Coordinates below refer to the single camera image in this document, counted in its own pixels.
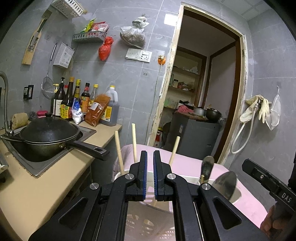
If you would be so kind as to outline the right hand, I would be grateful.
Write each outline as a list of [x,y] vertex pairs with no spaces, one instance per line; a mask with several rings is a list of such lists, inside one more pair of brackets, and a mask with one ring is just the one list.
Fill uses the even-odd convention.
[[274,204],[260,225],[269,240],[295,240],[295,212]]

